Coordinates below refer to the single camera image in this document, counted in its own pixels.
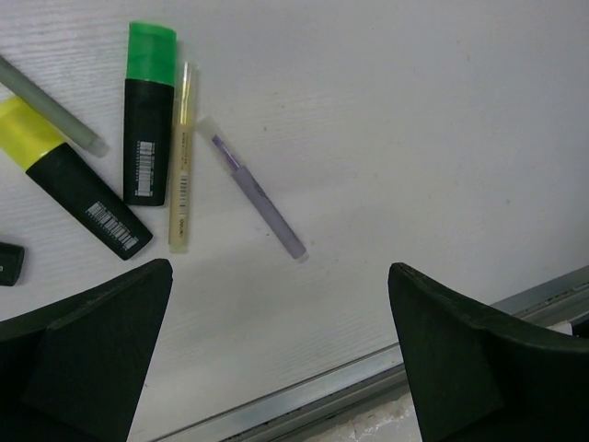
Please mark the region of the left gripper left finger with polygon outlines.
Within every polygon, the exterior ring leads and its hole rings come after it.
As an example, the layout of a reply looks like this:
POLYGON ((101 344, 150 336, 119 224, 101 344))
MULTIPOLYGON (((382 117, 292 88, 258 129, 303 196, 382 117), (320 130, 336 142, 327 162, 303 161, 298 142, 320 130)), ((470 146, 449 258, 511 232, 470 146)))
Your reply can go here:
POLYGON ((126 440, 172 282, 155 259, 2 321, 2 440, 126 440))

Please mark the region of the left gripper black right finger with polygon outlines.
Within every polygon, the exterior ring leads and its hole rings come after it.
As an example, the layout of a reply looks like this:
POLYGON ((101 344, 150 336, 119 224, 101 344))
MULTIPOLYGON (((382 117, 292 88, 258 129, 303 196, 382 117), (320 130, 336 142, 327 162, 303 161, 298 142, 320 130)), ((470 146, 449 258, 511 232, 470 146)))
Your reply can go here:
POLYGON ((424 441, 585 441, 588 342, 397 262, 389 302, 424 441))

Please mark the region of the pale yellow gel pen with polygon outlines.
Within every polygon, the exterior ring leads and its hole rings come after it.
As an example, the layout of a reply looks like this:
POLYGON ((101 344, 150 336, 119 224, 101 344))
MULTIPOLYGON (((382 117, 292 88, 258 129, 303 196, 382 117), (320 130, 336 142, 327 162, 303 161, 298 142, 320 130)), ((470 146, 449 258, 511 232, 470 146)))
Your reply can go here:
POLYGON ((191 157, 194 134, 197 70, 189 62, 180 69, 176 94, 176 120, 171 151, 168 246, 171 253, 186 253, 190 232, 191 157))

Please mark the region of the purple gel pen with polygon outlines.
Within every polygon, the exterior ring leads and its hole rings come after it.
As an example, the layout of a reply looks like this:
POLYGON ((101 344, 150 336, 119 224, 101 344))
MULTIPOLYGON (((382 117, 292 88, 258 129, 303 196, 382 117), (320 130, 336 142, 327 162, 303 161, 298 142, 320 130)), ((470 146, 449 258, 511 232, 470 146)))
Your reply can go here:
POLYGON ((211 116, 202 118, 197 122, 196 130, 203 140, 220 154, 234 182, 290 256, 297 262, 304 262, 308 258, 305 245, 286 222, 245 163, 239 158, 214 119, 211 116))

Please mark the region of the grey clear pen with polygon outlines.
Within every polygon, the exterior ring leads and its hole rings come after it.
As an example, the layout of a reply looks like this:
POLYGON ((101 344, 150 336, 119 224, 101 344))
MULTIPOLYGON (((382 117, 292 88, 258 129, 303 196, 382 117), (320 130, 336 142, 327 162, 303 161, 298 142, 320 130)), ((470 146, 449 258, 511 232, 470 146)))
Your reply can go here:
POLYGON ((1 57, 1 84, 25 101, 75 145, 96 157, 109 151, 106 142, 31 79, 1 57))

